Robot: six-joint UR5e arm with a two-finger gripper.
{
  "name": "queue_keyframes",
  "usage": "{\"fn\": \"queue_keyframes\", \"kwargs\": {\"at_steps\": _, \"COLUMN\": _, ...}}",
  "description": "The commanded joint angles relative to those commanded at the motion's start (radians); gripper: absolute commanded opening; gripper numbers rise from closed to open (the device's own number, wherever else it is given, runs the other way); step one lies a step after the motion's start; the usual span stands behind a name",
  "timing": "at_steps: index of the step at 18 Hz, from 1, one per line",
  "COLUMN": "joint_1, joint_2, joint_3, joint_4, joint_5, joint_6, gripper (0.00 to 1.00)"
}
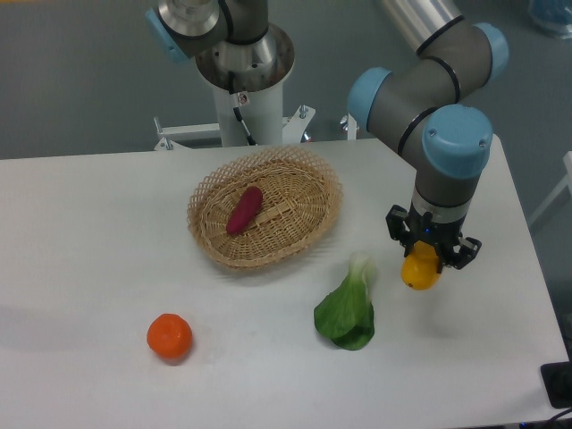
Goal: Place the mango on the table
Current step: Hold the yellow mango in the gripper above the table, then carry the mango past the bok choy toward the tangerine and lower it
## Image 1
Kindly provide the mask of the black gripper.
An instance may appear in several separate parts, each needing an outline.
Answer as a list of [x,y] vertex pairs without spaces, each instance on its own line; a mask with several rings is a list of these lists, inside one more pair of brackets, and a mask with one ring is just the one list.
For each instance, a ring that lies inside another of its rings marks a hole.
[[444,267],[463,269],[476,259],[482,247],[480,240],[461,235],[465,216],[455,222],[438,223],[431,213],[419,214],[413,206],[408,212],[393,205],[385,221],[391,239],[403,247],[404,257],[411,253],[418,241],[438,246],[438,273]]

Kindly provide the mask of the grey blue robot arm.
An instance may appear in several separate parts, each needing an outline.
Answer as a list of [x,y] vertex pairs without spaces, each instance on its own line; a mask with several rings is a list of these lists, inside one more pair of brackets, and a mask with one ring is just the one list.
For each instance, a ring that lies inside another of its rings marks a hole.
[[[481,247],[461,228],[493,137],[488,118],[461,101],[504,70],[509,47],[498,29],[467,22],[451,1],[383,8],[418,63],[403,74],[365,71],[349,91],[349,116],[416,170],[410,207],[387,214],[391,237],[407,257],[425,244],[438,268],[460,269]],[[269,21],[267,2],[160,1],[146,20],[171,60],[194,59],[214,89],[225,145],[284,142],[282,83],[294,49]]]

